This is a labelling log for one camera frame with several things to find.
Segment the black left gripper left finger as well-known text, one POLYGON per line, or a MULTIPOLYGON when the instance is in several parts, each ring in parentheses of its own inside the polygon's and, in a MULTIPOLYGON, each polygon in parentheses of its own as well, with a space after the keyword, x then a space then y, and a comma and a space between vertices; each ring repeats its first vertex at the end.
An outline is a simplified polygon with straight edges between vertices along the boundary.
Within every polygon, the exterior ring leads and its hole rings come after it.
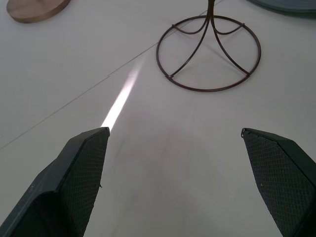
POLYGON ((110 130, 71 138, 0 227, 2 237, 82 237, 101 188, 110 130))

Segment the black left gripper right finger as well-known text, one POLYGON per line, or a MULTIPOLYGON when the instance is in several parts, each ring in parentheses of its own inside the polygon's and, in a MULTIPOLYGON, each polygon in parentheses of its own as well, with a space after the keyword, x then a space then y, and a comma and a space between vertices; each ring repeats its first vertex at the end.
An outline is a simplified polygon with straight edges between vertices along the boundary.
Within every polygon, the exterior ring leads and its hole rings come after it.
POLYGON ((258 191, 284 237, 316 235, 316 163, 293 140, 243 128, 258 191))

